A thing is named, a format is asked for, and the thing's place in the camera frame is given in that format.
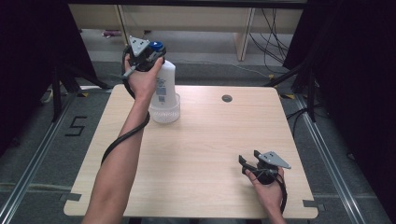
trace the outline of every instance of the white plastic bottle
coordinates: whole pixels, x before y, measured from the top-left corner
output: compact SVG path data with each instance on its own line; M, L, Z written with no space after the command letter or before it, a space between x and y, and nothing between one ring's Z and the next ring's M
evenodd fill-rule
M157 89L151 97L149 112L160 123L173 122L180 117L180 96L175 91L176 67L165 60L157 75Z

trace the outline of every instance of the handheld controller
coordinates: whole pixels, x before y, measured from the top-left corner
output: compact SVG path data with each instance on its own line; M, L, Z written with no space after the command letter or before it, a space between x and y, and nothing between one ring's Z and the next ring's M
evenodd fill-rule
M132 74L134 70L139 72L149 71L157 62L157 59L163 57L166 53L166 47L160 41L149 41L144 39L135 38L130 36L130 45L126 46L122 54L122 82L126 90L134 97L134 93L128 83L128 77ZM130 55L130 60L128 61L131 69L125 71L125 56Z
M271 184L276 180L278 175L278 166L290 169L291 167L283 161L275 152L270 151L261 154L259 151L254 150L254 157L256 157L259 162L257 167L247 164L247 161L239 155L239 163L242 165L242 174L245 174L246 169L252 172L260 183L264 185Z

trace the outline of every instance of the black curtain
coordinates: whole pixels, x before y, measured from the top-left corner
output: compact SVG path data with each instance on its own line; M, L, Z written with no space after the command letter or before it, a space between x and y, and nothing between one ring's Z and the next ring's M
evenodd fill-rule
M50 85L56 63L96 74L66 2L2 0L0 10L1 156Z
M327 109L389 218L396 223L396 2L346 0L315 78ZM306 56L327 14L308 11L290 46L288 68Z

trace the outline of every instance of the hole in table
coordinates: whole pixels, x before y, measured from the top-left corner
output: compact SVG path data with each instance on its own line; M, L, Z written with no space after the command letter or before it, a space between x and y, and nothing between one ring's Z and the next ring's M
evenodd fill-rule
M230 103L233 100L233 97L231 95L223 95L221 97L221 99L226 102L226 103Z

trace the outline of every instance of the black cable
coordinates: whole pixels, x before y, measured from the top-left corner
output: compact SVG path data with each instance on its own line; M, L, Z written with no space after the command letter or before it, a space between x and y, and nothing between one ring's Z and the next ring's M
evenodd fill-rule
M262 39L264 39L266 42L268 42L268 39L265 38L265 36L263 36L262 34L260 34L260 36L262 37ZM277 47L277 48L282 48L283 50L289 50L289 49L287 49L287 48L280 47L279 45L276 45L276 44L274 44L274 43L272 43L272 42L270 42L270 45L272 45L272 46L274 46L274 47Z
M285 211L286 207L286 202L288 201L288 192L286 191L286 185L285 185L285 180L283 179L282 175L277 174L276 176L270 174L270 176L277 182L277 184L280 186L280 190L282 191L282 203L280 205L280 212L283 214Z
M282 59L278 58L273 52L269 51L268 49L266 49L265 47L261 46L260 43L253 37L252 34L249 34L251 39L253 40L254 44L264 53L269 54L272 58L274 58L275 60L277 60L280 63L283 63Z
M110 154L110 152L117 146L119 145L121 142L125 141L125 139L131 137L132 135L138 133L140 130L142 130L144 127L146 127L146 125L149 123L149 113L146 115L146 119L145 121L143 121L143 123L141 123L139 126L137 126L136 128L132 129L131 131L129 131L126 134L123 134L122 136L118 137L112 144L110 144L110 146L106 149L105 154L103 155L102 158L102 162L101 164L103 164L103 162L105 161L105 159L107 158L108 154Z
M296 124L297 124L297 119L303 114L303 113L305 113L307 110L304 110L304 111L301 111L300 112L300 114L299 115L297 115L297 117L296 117L296 119L294 120L294 123L293 123L293 129L292 129L292 132L291 132L291 135L293 136L293 138L294 138L294 133L295 133L295 129L296 129Z
M277 31L276 31L276 8L273 8L273 28L272 28L273 34L274 34L274 38L276 40L277 46L278 46L278 50L280 55L282 56L283 60L285 60L286 58L286 54L283 51L283 49L281 48L281 44L283 45L283 43L279 40L279 38L277 38Z
M278 57L276 57L276 55L270 51L268 51L268 49L265 49L263 46L261 46L256 39L254 39L253 35L249 34L251 39L253 40L254 44L261 50L264 52L264 66L268 69L268 71L272 72L272 73L276 73L276 74L285 74L285 73L281 73L281 72L277 72L272 70L271 68L268 67L267 62L265 60L265 55L269 54L272 58L274 58L275 60L277 60L280 63L283 63L283 61L281 59L279 59Z
M283 47L285 47L286 49L289 49L289 47L287 47L285 44L282 43L282 41L280 41L277 38L277 33L274 32L274 29L271 27L270 22L267 19L267 16L265 15L264 9L262 8L262 15L264 16L265 20L267 21L268 27L270 28L271 34L273 34L275 36L276 42L280 45L282 45ZM276 18L276 9L273 8L273 23L275 23L275 18Z
M294 115L296 115L296 114L298 114L298 113L300 113L300 112L302 112L302 111L305 112L305 111L307 111L307 110L308 110L307 108L299 109L299 110L297 110L296 112L287 115L286 118L289 119L289 118L293 117Z
M128 45L124 49L124 51L122 53L122 63L121 63L122 68L121 68L121 72L123 74L125 73L125 56L126 56L127 53L131 52L131 49L132 49L132 47L130 45ZM128 79L123 79L122 82L123 82L123 84L125 86L125 89L134 98L134 92L131 90L131 87L130 87L130 85L128 83ZM128 133L125 133L122 136L118 137L113 143L111 143L110 146L106 149L106 151L105 151L105 153L103 155L101 164L103 164L103 162L105 161L107 156L110 154L110 152L113 151L113 149L117 145L119 145L121 142L125 141L125 139L131 137L132 135L134 135L134 134L138 133L139 131L141 131L142 129L144 129L146 127L146 125L148 125L148 123L149 123L149 118L150 118L150 115L149 115L149 112L148 112L148 114L146 115L146 119L141 124L139 124L136 128L132 129Z

